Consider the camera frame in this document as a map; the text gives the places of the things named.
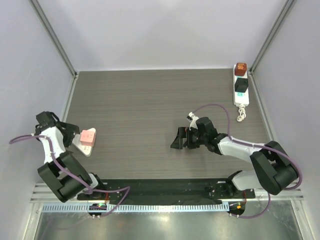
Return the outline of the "pink cube plug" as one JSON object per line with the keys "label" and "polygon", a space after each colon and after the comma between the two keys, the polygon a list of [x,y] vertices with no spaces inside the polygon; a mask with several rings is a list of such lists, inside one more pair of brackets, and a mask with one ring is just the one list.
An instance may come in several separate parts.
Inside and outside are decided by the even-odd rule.
{"label": "pink cube plug", "polygon": [[93,147],[96,140],[96,130],[88,129],[83,130],[80,134],[80,143],[82,146],[85,147]]}

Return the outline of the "white triangular socket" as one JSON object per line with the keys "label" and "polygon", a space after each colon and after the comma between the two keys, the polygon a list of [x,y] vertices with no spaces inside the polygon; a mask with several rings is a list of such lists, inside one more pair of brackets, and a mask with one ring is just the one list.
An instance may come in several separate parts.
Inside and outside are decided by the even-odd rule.
{"label": "white triangular socket", "polygon": [[91,154],[92,154],[92,150],[93,150],[93,147],[90,147],[90,146],[83,146],[81,143],[80,143],[80,136],[81,136],[81,133],[80,134],[76,134],[73,141],[72,141],[72,144],[80,151],[82,152],[86,157],[90,157]]}

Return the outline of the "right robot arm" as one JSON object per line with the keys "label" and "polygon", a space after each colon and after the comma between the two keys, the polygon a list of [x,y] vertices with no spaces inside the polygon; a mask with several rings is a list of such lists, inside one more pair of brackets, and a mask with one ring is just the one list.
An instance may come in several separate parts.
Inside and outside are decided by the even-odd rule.
{"label": "right robot arm", "polygon": [[262,188],[278,195],[299,177],[298,169],[276,141],[267,144],[241,141],[219,133],[208,117],[189,116],[188,127],[179,127],[170,148],[197,149],[205,146],[210,152],[230,156],[252,165],[252,171],[238,171],[229,177],[226,194],[237,198],[244,190]]}

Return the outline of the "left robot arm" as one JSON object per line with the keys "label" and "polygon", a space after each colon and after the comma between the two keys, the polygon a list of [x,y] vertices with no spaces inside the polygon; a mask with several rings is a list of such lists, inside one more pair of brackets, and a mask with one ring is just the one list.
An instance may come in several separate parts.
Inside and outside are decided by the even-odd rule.
{"label": "left robot arm", "polygon": [[51,111],[39,113],[36,120],[35,137],[42,143],[45,153],[44,164],[37,172],[53,194],[63,203],[88,193],[95,200],[102,199],[106,187],[100,178],[87,172],[68,151],[74,138],[80,134],[79,127],[60,121]]}

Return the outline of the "black plug adapter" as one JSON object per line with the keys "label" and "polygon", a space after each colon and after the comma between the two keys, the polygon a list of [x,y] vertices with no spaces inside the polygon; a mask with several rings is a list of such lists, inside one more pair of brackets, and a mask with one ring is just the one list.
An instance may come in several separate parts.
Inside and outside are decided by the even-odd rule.
{"label": "black plug adapter", "polygon": [[237,93],[245,93],[249,87],[248,78],[238,77],[234,84],[234,90]]}

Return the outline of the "red-brown plug adapter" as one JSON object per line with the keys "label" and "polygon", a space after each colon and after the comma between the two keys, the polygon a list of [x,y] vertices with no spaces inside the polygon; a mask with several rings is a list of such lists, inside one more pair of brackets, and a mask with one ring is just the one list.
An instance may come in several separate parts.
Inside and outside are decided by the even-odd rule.
{"label": "red-brown plug adapter", "polygon": [[238,62],[234,68],[234,74],[236,76],[244,76],[247,73],[247,64],[244,62]]}

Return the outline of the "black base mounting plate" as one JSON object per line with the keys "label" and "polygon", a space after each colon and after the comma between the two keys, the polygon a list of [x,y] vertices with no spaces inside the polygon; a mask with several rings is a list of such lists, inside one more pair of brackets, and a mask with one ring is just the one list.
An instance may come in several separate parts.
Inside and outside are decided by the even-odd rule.
{"label": "black base mounting plate", "polygon": [[180,179],[103,179],[98,189],[115,190],[115,193],[94,192],[79,194],[78,201],[98,201],[108,197],[110,204],[116,204],[129,186],[130,191],[122,202],[124,205],[173,206],[217,204],[220,199],[254,199],[253,189],[237,190],[225,178],[180,178]]}

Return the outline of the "white power strip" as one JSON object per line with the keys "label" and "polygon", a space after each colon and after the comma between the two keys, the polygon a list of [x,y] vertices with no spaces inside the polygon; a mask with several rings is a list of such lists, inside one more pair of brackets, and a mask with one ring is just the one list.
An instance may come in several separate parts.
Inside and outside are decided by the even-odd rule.
{"label": "white power strip", "polygon": [[233,104],[235,106],[248,106],[249,101],[249,79],[247,64],[238,62],[233,66]]}

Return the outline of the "left aluminium frame post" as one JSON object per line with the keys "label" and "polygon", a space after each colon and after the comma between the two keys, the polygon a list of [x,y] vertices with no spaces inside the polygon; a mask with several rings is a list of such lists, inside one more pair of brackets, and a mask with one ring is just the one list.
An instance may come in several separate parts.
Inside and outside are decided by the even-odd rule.
{"label": "left aluminium frame post", "polygon": [[72,77],[75,79],[78,75],[77,71],[75,70],[74,66],[72,65],[65,49],[63,48],[57,34],[55,33],[49,19],[47,18],[42,6],[40,5],[38,0],[29,0],[29,3],[33,7],[36,15],[38,16],[44,30],[47,32],[49,38],[51,39],[54,47],[56,48],[58,54],[60,55],[61,59],[63,60],[64,64],[66,65],[67,69],[71,73]]}

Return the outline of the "aluminium frame post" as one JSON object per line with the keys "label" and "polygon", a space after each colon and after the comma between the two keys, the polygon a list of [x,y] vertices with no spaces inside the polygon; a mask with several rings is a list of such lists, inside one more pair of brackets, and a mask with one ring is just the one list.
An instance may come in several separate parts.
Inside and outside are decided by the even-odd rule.
{"label": "aluminium frame post", "polygon": [[266,39],[264,40],[261,48],[258,51],[257,56],[255,57],[249,72],[253,75],[255,70],[258,68],[261,60],[263,59],[264,55],[266,54],[268,48],[272,44],[273,40],[275,39],[276,35],[278,34],[280,28],[282,27],[283,23],[285,22],[286,18],[288,17],[289,13],[291,12],[292,8],[294,7],[296,0],[286,0],[283,7],[281,8],[278,16],[275,19]]}
{"label": "aluminium frame post", "polygon": [[49,38],[51,39],[54,47],[56,48],[58,54],[60,55],[61,59],[63,60],[64,64],[66,65],[67,69],[71,73],[72,77],[75,79],[78,75],[77,71],[75,70],[74,66],[72,65],[65,49],[63,48],[57,34],[55,33],[49,19],[47,18],[42,6],[40,5],[38,0],[29,0],[29,3],[33,7],[36,15],[38,16],[44,30],[47,32]]}

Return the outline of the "right aluminium frame post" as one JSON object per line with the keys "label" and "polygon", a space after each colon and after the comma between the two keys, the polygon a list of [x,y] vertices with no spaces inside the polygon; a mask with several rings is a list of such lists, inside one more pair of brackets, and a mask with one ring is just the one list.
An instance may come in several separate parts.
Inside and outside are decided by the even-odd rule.
{"label": "right aluminium frame post", "polygon": [[261,48],[258,51],[257,56],[255,57],[249,72],[253,75],[255,70],[258,68],[261,60],[263,59],[264,55],[266,54],[268,48],[272,44],[273,40],[275,39],[276,35],[278,34],[280,28],[282,27],[283,23],[285,22],[286,18],[288,17],[289,13],[291,12],[292,8],[294,7],[296,0],[286,0],[283,7],[281,8],[278,16],[275,19],[266,39],[264,40]]}

